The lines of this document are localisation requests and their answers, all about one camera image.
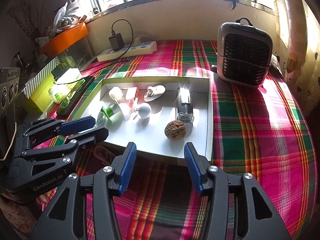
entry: plaid blanket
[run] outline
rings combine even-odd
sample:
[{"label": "plaid blanket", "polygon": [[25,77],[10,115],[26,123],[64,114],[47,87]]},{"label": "plaid blanket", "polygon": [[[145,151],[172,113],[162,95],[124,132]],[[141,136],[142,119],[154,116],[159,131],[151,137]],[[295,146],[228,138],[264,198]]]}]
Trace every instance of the plaid blanket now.
[{"label": "plaid blanket", "polygon": [[[287,85],[270,71],[257,90],[221,80],[210,71],[217,62],[215,42],[162,41],[151,55],[132,57],[95,74],[81,105],[103,78],[132,76],[190,76],[211,79],[213,101],[212,164],[225,172],[251,172],[280,213],[293,239],[308,225],[315,207],[317,170],[311,136]],[[101,65],[87,71],[87,75]],[[69,119],[72,119],[78,106]],[[56,108],[50,116],[55,116]],[[59,145],[56,137],[42,147]],[[88,149],[78,174],[102,167]],[[94,239],[92,196],[87,198],[88,238]],[[129,189],[114,198],[123,239],[197,239],[207,198],[193,190],[185,167],[138,158]],[[228,237],[233,234],[230,197]]]}]

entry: striped box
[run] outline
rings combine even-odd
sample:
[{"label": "striped box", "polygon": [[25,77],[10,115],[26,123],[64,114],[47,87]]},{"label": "striped box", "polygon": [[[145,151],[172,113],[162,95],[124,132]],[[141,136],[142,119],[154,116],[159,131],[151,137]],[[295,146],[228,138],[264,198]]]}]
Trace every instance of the striped box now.
[{"label": "striped box", "polygon": [[46,65],[23,89],[23,93],[30,98],[33,92],[37,89],[40,83],[49,75],[49,73],[54,70],[54,68],[59,64],[58,58],[54,58],[48,65]]},{"label": "striped box", "polygon": [[23,107],[28,113],[43,113],[51,103],[48,93],[54,81],[54,76],[51,71],[54,70],[59,63],[58,58],[54,58],[23,89],[21,94],[26,97]]}]

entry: walnut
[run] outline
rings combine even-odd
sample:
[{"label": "walnut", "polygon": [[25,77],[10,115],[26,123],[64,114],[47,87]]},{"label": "walnut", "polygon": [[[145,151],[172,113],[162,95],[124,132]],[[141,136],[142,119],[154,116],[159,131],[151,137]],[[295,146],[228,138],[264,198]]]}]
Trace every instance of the walnut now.
[{"label": "walnut", "polygon": [[172,141],[180,140],[186,136],[186,133],[186,126],[178,120],[169,122],[164,129],[164,134]]}]

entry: portable fan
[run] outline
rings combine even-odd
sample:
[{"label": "portable fan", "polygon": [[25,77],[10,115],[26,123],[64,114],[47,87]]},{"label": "portable fan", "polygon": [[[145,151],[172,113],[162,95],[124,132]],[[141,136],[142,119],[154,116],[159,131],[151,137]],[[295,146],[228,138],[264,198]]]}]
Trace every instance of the portable fan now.
[{"label": "portable fan", "polygon": [[268,73],[272,39],[248,19],[248,25],[240,23],[241,19],[219,27],[217,71],[225,81],[258,88]]}]

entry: white tray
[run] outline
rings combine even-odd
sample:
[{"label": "white tray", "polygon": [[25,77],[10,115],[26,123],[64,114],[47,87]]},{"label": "white tray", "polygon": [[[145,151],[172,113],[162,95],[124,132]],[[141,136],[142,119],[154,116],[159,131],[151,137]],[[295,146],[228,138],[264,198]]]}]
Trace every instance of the white tray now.
[{"label": "white tray", "polygon": [[[106,122],[105,127],[109,130],[109,136],[105,142],[126,147],[128,142],[134,142],[138,151],[156,155],[174,157],[184,163],[183,148],[185,143],[192,142],[200,155],[211,159],[212,154],[212,94],[210,80],[204,78],[166,77],[168,81],[175,83],[143,82],[150,77],[141,77],[140,83],[111,83],[119,80],[106,79],[106,84],[101,84],[101,89],[93,97],[81,117],[93,116],[97,118],[102,106],[107,107],[112,103],[108,91],[113,87],[120,87],[124,96],[119,101],[123,113],[111,117],[112,124]],[[149,102],[152,112],[149,119],[139,119],[139,116],[129,109],[125,100],[126,90],[132,86],[140,88],[138,105],[143,103],[143,96],[149,85],[162,84],[166,86],[166,92],[158,99]],[[169,140],[164,134],[166,125],[176,119],[176,90],[179,86],[188,87],[194,108],[194,122],[187,124],[187,135],[178,141]]]}]

